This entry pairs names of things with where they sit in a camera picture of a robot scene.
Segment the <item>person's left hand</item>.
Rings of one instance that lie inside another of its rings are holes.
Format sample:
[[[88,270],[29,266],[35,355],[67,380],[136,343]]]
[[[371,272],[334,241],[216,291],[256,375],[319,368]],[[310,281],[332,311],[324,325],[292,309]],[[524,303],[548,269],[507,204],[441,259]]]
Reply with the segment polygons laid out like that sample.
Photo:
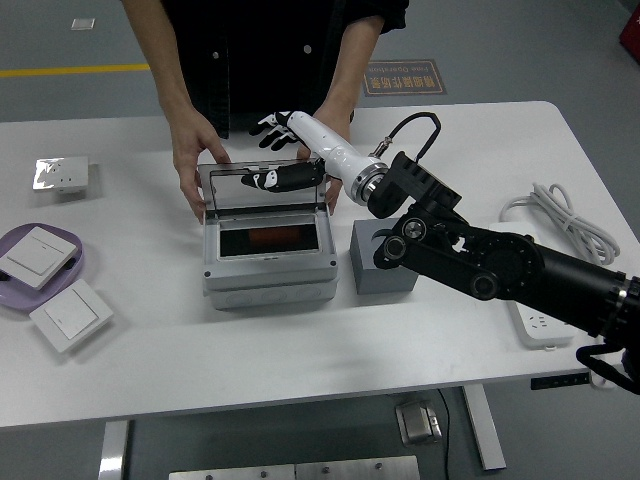
[[[355,105],[344,99],[326,99],[314,113],[314,117],[330,127],[345,140],[350,139],[351,114]],[[326,189],[325,200],[330,214],[334,213],[343,182],[330,176]]]

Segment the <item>person's right hand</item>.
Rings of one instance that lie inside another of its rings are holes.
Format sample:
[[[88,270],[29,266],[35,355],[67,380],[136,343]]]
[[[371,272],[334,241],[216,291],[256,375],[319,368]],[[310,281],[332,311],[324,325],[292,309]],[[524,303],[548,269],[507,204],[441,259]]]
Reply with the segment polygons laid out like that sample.
[[[199,192],[199,156],[208,151],[216,163],[228,164],[231,159],[214,127],[192,106],[178,106],[166,116],[171,133],[173,165],[179,177],[180,190],[193,214],[202,222],[206,208]]]

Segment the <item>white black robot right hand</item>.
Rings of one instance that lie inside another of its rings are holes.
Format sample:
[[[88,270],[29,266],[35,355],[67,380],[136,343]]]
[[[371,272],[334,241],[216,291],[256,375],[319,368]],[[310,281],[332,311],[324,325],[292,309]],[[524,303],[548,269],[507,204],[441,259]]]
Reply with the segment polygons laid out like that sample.
[[[260,142],[262,148],[279,150],[299,141],[316,159],[246,174],[241,178],[246,186],[284,193],[317,186],[329,175],[342,181],[352,201],[364,205],[388,171],[379,159],[360,154],[343,137],[302,111],[275,112],[260,120],[250,133],[257,135],[266,128],[271,131]]]

